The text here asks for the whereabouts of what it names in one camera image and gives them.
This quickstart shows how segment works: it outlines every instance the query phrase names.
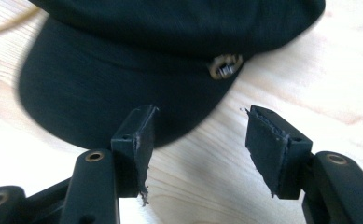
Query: wood grain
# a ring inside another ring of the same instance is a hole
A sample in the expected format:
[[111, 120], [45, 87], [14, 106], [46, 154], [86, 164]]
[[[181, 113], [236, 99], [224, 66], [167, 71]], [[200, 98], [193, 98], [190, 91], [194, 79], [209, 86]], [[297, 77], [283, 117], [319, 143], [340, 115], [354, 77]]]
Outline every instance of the wood grain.
[[[15, 94], [46, 16], [0, 34], [0, 186], [27, 195], [71, 175], [84, 151], [36, 125]], [[272, 199], [244, 148], [248, 117], [240, 108], [251, 105], [279, 113], [314, 141], [314, 152], [339, 152], [363, 168], [363, 2], [328, 1], [312, 29], [247, 63], [198, 128], [154, 151], [150, 205], [122, 200], [122, 223], [304, 223], [301, 200]]]

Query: black cap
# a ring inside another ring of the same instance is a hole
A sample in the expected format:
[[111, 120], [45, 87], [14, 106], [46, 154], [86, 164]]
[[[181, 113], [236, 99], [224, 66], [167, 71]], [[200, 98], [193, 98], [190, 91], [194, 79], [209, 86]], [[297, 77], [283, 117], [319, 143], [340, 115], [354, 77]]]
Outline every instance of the black cap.
[[324, 0], [34, 0], [49, 18], [21, 70], [26, 111], [61, 139], [107, 147], [128, 113], [160, 109], [156, 145], [199, 124], [253, 55], [282, 47]]

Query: wooden table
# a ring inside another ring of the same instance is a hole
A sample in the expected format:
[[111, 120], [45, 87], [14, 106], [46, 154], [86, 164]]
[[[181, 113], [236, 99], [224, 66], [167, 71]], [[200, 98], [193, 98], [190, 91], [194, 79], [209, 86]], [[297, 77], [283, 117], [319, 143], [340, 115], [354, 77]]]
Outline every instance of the wooden table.
[[[21, 186], [27, 195], [69, 177], [84, 151], [40, 128], [15, 94], [46, 17], [40, 12], [0, 34], [0, 186]], [[314, 153], [339, 152], [363, 168], [363, 2], [328, 1], [311, 30], [247, 63], [198, 128], [154, 151], [150, 205], [121, 200], [122, 223], [304, 223], [301, 200], [272, 199], [244, 148], [248, 117], [240, 108], [251, 105], [287, 119], [314, 141]]]

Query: gold button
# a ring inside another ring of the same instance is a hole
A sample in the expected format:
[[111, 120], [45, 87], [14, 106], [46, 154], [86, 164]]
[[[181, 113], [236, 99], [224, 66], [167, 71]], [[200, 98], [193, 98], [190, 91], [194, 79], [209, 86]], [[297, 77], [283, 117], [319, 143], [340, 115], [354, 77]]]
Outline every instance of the gold button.
[[235, 74], [243, 64], [241, 54], [223, 54], [216, 57], [209, 66], [210, 75], [215, 80], [225, 79]]

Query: cap brim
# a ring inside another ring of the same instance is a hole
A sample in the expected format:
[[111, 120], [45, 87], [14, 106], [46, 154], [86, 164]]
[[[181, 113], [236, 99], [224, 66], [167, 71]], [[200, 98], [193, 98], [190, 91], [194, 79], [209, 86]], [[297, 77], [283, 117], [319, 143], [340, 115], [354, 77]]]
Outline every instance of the cap brim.
[[[198, 125], [236, 77], [217, 81], [207, 70], [169, 71], [161, 62], [153, 64], [158, 69], [152, 71], [139, 69], [138, 60], [128, 61], [133, 68], [111, 63], [90, 53], [94, 48], [79, 48], [88, 44], [83, 35], [49, 18], [19, 81], [20, 100], [30, 116], [50, 133], [79, 147], [107, 147], [129, 112], [141, 105], [160, 109], [155, 145], [170, 143]], [[89, 39], [99, 45], [108, 42], [100, 37]], [[105, 57], [123, 51], [109, 49]]]

